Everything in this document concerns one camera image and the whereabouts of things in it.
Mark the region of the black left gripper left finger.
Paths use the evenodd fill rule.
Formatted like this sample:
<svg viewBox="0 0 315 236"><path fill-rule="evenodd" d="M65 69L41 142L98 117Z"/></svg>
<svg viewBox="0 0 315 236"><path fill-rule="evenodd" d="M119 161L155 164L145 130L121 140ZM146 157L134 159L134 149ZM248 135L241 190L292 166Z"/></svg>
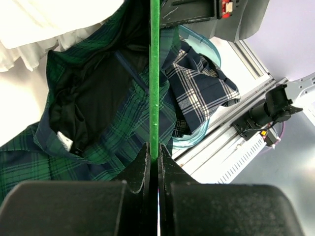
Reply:
<svg viewBox="0 0 315 236"><path fill-rule="evenodd" d="M112 181L24 181L0 207L3 236L155 236L150 148Z"/></svg>

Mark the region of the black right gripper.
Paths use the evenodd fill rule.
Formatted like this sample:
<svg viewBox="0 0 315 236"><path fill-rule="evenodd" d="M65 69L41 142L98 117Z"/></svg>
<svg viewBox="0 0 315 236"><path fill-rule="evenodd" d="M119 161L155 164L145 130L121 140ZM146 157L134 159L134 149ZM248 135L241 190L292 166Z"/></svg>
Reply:
<svg viewBox="0 0 315 236"><path fill-rule="evenodd" d="M233 14L233 0L164 0L160 9L161 26L228 18Z"/></svg>

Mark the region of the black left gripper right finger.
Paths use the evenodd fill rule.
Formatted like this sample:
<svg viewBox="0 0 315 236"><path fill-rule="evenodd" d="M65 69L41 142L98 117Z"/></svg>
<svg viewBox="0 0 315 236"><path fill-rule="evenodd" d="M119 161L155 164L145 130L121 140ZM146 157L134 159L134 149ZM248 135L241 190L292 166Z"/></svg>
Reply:
<svg viewBox="0 0 315 236"><path fill-rule="evenodd" d="M286 195L277 187L201 184L159 148L160 233L163 236L301 236Z"/></svg>

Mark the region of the green hanger of plaid skirt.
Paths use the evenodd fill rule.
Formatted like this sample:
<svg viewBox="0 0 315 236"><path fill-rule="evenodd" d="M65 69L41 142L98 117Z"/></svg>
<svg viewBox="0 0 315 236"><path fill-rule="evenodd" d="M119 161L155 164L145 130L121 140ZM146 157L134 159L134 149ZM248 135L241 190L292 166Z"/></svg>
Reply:
<svg viewBox="0 0 315 236"><path fill-rule="evenodd" d="M159 152L159 20L160 1L150 1L150 59L149 59L149 98L150 98L150 155L153 161Z"/></svg>

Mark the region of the navy white plaid skirt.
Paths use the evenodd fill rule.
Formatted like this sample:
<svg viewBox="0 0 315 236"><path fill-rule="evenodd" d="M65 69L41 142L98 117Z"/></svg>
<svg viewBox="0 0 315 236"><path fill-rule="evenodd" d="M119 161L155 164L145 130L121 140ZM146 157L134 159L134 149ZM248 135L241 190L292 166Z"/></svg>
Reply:
<svg viewBox="0 0 315 236"><path fill-rule="evenodd" d="M176 113L172 137L194 132L209 119L219 106L229 107L240 101L237 86L214 67L218 77L211 77L207 57L180 38L180 49L168 68L160 72L160 79L170 83L171 101Z"/></svg>

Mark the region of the green navy plaid skirt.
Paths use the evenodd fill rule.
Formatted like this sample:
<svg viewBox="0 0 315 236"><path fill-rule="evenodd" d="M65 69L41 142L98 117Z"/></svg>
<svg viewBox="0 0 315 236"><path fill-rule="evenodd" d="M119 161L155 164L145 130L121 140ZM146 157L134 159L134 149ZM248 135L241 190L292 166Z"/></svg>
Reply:
<svg viewBox="0 0 315 236"><path fill-rule="evenodd" d="M129 0L87 39L47 55L39 122L0 148L0 196L27 180L111 180L149 138L149 2Z"/></svg>

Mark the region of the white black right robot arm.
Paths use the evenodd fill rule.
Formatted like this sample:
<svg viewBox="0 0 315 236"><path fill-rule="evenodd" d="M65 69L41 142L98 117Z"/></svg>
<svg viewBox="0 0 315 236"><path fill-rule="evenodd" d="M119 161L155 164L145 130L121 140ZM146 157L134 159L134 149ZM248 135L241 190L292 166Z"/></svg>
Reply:
<svg viewBox="0 0 315 236"><path fill-rule="evenodd" d="M239 10L238 0L163 0L160 10L160 28L179 26L188 23L209 23L214 20L232 19ZM297 81L278 84L266 92L265 99L250 108L233 126L240 132L259 130L268 123L280 123L288 120L302 108L293 106L293 102L307 92L294 93Z"/></svg>

